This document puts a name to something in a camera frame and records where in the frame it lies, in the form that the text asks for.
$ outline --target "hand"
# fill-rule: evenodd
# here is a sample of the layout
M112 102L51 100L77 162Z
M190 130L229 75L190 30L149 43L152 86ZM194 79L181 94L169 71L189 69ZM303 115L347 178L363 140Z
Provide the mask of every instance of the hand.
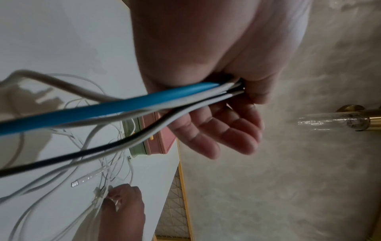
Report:
M111 199L118 201L118 211ZM103 201L98 241L142 241L145 221L140 189L128 184L117 186Z
M252 154L275 80L304 35L311 0L125 0L147 91L225 75L244 79L246 94L184 115L170 129L215 159L221 143Z

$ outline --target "yellow trim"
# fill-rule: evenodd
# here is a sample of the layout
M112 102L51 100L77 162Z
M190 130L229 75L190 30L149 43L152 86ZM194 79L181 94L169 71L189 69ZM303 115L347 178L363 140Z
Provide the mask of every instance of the yellow trim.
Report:
M191 241L191 239L179 239L179 238L165 238L165 237L158 237L158 241Z
M188 229L189 229L189 236L190 236L190 241L193 241L193 233L192 233L192 228L191 228L191 217L189 216L189 211L188 211L188 202L187 202L187 196L185 194L185 184L184 184L184 177L183 177L183 169L181 168L181 155L180 155L180 147L179 147L179 140L176 138L176 143L177 143L177 150L179 152L179 176L180 176L180 183L181 183L181 190L183 191L183 199L184 199L184 206L185 206L185 214L187 215L187 222L188 222Z

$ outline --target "white surface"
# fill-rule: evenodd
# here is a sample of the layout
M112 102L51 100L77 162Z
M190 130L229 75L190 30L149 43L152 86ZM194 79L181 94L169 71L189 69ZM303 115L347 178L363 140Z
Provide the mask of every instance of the white surface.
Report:
M135 59L129 11L117 0L3 1L0 3L0 53L1 79L16 69L31 69L86 77L100 84L108 95L121 98L146 93ZM98 91L90 83L63 79ZM31 114L62 108L63 103L75 98L58 90L40 92L46 89L35 82L25 83L21 89L12 91L12 101L23 114ZM7 101L5 92L0 92L1 119L13 116ZM89 131L88 127L73 130L83 140ZM113 127L107 127L94 138L90 147L105 144L116 135ZM17 144L17 135L0 137L0 165L12 157ZM17 163L73 151L77 148L68 138L34 131L26 134L25 147ZM145 203L144 240L152 238L178 162L176 145L167 155L140 156L131 161L133 185L140 187ZM98 162L82 166L73 180L99 166ZM124 167L121 176L128 172L128 165ZM10 194L53 168L0 179L0 196ZM44 202L28 225L28 241L50 237L74 220L94 198L93 191L99 180L99 177L94 178L76 188L71 188L69 181ZM0 240L7 240L20 215L53 187L0 206ZM72 240L75 231L62 240Z

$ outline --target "blue cable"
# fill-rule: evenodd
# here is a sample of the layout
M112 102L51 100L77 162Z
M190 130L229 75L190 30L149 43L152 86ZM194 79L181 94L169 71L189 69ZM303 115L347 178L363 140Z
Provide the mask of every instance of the blue cable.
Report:
M220 86L220 83L202 82L126 100L100 103L74 109L59 110L12 121L0 122L0 136L54 125L61 125L98 116L116 114L119 112L139 110L207 91L218 86Z

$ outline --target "floor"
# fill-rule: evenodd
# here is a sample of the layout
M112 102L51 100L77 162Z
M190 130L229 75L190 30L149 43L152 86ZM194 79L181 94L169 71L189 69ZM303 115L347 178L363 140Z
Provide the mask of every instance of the floor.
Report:
M316 0L253 156L181 145L195 241L362 241L381 203L381 134L302 131L304 114L381 105L381 2Z

